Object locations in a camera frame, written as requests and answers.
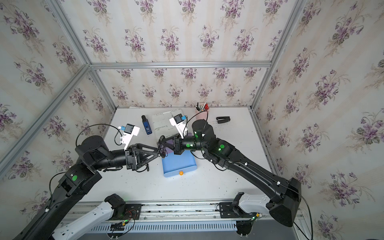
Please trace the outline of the blue bottom drawer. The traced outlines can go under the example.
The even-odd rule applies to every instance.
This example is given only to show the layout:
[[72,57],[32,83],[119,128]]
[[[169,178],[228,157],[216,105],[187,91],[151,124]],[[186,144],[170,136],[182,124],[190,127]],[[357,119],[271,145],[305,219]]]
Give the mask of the blue bottom drawer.
[[162,165],[165,178],[182,176],[198,168],[195,157],[190,151],[184,151],[181,155],[169,153],[167,157],[162,159]]

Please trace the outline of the purple drawer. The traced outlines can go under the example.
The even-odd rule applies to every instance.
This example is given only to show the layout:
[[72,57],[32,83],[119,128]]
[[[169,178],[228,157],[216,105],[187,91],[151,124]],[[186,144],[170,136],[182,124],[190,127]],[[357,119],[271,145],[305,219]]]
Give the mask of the purple drawer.
[[166,152],[167,152],[167,154],[169,155],[169,154],[173,153],[174,151],[173,151],[172,149],[166,147]]
[[175,144],[178,143],[180,139],[180,137],[169,137],[162,141],[162,145],[167,148],[174,149]]

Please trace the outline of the purple top drawer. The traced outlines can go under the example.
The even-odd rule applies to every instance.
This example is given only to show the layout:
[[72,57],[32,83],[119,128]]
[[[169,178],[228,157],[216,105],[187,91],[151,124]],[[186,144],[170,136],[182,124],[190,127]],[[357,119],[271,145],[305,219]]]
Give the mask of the purple top drawer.
[[175,144],[178,143],[180,139],[180,137],[169,137],[162,141],[162,145],[167,148],[174,149]]

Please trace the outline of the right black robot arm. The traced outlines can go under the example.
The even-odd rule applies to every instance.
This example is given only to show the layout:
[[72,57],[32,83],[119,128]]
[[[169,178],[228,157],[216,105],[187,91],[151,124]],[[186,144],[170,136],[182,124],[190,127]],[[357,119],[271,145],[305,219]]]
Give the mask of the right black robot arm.
[[193,122],[193,134],[174,136],[165,141],[174,154],[184,151],[201,151],[205,160],[222,171],[232,171],[256,186],[263,197],[239,192],[223,216],[255,219],[257,214],[268,214],[278,223],[292,227],[302,201],[301,183],[291,178],[280,177],[254,163],[235,146],[217,138],[213,127],[205,120]]

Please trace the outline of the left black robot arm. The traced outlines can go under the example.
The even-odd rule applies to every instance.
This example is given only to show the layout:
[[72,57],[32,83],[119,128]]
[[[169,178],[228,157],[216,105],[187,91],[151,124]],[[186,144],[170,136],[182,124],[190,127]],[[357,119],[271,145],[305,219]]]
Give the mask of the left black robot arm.
[[109,151],[101,136],[86,138],[75,148],[79,155],[50,191],[50,198],[31,222],[16,236],[17,240],[77,240],[90,229],[109,219],[126,218],[125,201],[117,194],[106,197],[95,209],[74,222],[59,227],[67,213],[102,179],[101,170],[122,167],[135,171],[159,156],[158,148],[135,144],[127,149]]

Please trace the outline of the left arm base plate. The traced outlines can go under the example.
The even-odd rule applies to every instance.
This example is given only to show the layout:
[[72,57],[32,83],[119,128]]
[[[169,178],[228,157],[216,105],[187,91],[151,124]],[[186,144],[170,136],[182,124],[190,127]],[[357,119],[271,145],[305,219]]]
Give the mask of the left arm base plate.
[[142,210],[141,204],[125,204],[120,205],[114,209],[113,215],[110,220],[128,220],[133,218],[138,220]]

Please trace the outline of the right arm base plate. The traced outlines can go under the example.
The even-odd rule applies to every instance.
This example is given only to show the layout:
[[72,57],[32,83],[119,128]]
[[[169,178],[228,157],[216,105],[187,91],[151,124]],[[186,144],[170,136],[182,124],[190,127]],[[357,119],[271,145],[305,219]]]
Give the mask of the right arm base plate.
[[239,207],[234,207],[231,202],[220,202],[217,211],[221,219],[251,219],[256,215],[245,213]]

